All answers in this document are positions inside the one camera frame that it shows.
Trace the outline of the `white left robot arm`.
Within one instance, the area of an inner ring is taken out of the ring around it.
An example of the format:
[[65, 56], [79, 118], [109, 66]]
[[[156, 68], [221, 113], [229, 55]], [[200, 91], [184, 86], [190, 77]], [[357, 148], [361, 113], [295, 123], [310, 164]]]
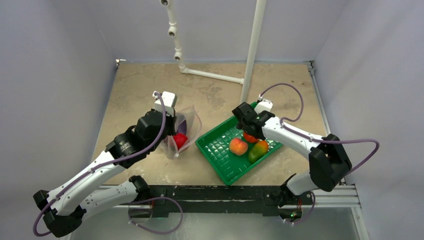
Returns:
[[34, 235], [64, 237], [89, 217], [111, 207], [146, 203], [151, 190], [139, 175], [112, 189], [95, 191], [112, 177], [145, 159], [166, 137], [175, 135], [175, 114], [175, 111], [151, 109], [135, 125], [118, 134], [72, 179], [53, 190], [36, 192], [33, 199], [40, 214], [32, 227]]

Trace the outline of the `purple toy eggplant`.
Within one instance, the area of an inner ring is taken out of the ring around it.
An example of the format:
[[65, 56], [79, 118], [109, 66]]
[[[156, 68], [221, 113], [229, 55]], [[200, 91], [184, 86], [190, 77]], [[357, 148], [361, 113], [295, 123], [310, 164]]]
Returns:
[[187, 121], [183, 120], [177, 127], [177, 133], [186, 135], [187, 134]]

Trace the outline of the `clear zip top bag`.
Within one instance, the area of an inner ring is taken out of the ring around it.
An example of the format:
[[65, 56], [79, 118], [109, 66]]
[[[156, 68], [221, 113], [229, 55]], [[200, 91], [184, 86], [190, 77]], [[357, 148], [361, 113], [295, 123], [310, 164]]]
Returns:
[[195, 141], [200, 136], [202, 129], [202, 121], [194, 105], [186, 107], [176, 112], [175, 130], [177, 134], [178, 125], [183, 121], [187, 121], [187, 142], [181, 149], [177, 149], [173, 136], [167, 136], [162, 142], [161, 146], [168, 159], [176, 159], [182, 155], [190, 146], [195, 144]]

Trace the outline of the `toy peach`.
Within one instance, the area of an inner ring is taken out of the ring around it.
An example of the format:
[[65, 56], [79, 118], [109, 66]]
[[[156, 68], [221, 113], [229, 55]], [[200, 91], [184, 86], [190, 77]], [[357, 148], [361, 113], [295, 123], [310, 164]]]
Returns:
[[249, 145], [241, 138], [235, 137], [230, 141], [228, 149], [231, 153], [242, 156], [248, 151]]

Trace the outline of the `red toy tomato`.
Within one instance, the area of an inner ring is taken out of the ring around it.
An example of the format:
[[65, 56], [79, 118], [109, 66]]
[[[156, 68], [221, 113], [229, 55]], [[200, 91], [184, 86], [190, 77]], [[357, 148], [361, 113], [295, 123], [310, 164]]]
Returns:
[[173, 140], [175, 142], [177, 149], [179, 150], [187, 142], [188, 137], [183, 133], [177, 133], [176, 135], [173, 136]]

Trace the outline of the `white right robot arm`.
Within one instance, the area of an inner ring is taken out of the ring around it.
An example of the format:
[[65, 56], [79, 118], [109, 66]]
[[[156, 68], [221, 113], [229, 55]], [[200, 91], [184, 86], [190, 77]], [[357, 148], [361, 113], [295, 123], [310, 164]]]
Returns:
[[317, 189], [331, 192], [352, 169], [342, 142], [333, 134], [321, 136], [303, 131], [267, 110], [256, 112], [246, 102], [232, 113], [238, 121], [237, 129], [260, 140], [281, 143], [308, 160], [308, 171], [291, 176], [281, 186], [280, 196], [288, 204], [305, 192]]

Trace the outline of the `green toy mango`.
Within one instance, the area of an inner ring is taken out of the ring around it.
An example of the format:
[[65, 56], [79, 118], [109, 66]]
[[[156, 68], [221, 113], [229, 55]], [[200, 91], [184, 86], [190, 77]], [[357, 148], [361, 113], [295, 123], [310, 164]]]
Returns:
[[248, 161], [254, 164], [269, 151], [269, 144], [265, 140], [258, 141], [248, 153]]

